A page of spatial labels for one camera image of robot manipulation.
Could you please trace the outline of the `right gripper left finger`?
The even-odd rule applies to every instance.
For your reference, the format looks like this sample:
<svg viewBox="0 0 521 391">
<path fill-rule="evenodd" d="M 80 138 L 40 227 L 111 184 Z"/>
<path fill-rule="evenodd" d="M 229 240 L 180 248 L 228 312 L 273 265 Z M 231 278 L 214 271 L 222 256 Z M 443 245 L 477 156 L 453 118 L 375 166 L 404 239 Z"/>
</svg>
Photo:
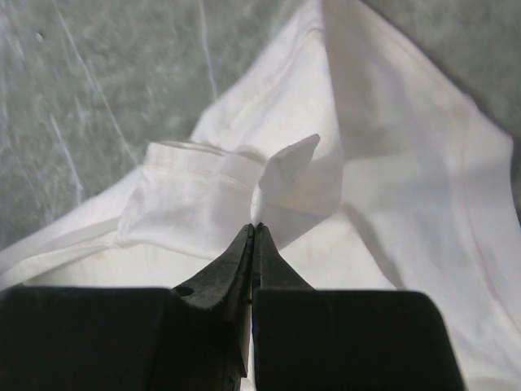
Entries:
<svg viewBox="0 0 521 391">
<path fill-rule="evenodd" d="M 247 375 L 252 251 L 244 226 L 215 260 L 172 290 L 154 366 L 156 390 L 238 390 Z"/>
</svg>

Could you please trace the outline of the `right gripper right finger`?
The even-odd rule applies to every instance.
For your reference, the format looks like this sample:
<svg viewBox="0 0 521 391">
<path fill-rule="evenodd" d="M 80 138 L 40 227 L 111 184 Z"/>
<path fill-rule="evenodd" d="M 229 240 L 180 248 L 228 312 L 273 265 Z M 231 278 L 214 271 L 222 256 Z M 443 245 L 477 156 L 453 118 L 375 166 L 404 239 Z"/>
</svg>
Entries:
<svg viewBox="0 0 521 391">
<path fill-rule="evenodd" d="M 255 229 L 252 271 L 256 388 L 319 390 L 321 297 L 282 258 L 263 224 Z"/>
</svg>

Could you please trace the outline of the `white t-shirt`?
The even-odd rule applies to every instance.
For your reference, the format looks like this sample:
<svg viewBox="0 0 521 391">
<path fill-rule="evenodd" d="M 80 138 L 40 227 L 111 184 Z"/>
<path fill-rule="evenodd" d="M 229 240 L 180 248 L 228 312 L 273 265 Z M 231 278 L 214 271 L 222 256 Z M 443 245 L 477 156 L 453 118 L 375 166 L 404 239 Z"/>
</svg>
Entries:
<svg viewBox="0 0 521 391">
<path fill-rule="evenodd" d="M 185 143 L 1 254 L 1 285 L 171 288 L 263 222 L 316 288 L 425 292 L 469 390 L 520 387 L 512 138 L 358 1 L 305 3 Z"/>
</svg>

